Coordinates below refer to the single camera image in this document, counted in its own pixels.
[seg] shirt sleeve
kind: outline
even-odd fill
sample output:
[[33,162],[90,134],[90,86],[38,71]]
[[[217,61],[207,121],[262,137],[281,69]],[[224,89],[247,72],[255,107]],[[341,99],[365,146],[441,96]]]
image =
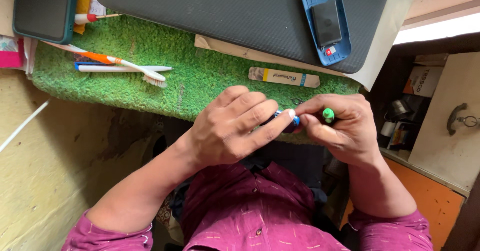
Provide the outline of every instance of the shirt sleeve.
[[348,223],[358,232],[361,250],[433,250],[427,219],[417,210],[397,218],[379,218],[355,209]]
[[68,233],[61,251],[144,251],[152,248],[152,224],[134,233],[104,230],[94,225],[85,211],[77,224]]

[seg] green mat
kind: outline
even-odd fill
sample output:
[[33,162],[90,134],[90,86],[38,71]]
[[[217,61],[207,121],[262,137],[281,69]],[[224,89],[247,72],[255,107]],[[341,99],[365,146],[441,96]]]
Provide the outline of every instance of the green mat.
[[[195,35],[123,15],[87,24],[83,36],[72,44],[81,49],[126,59],[138,65],[165,65],[167,88],[142,81],[142,73],[81,73],[73,54],[39,42],[33,84],[70,101],[103,103],[193,121],[220,92],[245,85],[278,102],[280,109],[294,108],[288,97],[307,100],[319,93],[353,94],[360,84],[352,79],[278,64],[266,64],[194,46]],[[318,88],[304,88],[248,79],[251,66],[320,76]],[[305,135],[282,135],[280,140],[306,143]]]

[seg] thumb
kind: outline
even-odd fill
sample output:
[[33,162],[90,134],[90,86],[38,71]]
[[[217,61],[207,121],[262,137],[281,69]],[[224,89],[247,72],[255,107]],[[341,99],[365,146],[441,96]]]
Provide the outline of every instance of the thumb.
[[317,117],[305,113],[299,118],[310,139],[325,146],[343,144],[340,134],[330,126],[321,124]]

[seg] drawer handle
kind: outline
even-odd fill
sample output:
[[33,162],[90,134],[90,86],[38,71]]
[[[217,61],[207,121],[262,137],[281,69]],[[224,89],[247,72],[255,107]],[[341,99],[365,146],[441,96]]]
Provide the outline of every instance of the drawer handle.
[[450,114],[450,117],[448,117],[447,130],[448,130],[448,133],[450,134],[450,136],[453,136],[456,132],[454,129],[452,129],[452,124],[455,121],[455,119],[457,118],[457,113],[460,110],[465,110],[465,109],[467,109],[467,103],[463,103],[463,104],[455,107],[453,109],[452,113]]

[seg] maroon shirt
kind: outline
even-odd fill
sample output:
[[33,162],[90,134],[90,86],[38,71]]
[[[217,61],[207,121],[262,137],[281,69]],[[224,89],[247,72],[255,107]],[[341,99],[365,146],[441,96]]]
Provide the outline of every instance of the maroon shirt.
[[[241,164],[200,171],[187,194],[181,226],[184,250],[348,250],[311,225],[311,191],[294,174],[272,162],[252,174]],[[418,212],[377,218],[355,210],[361,250],[432,250],[428,221]],[[84,216],[70,231],[62,251],[149,250],[149,227],[132,234],[109,232]]]

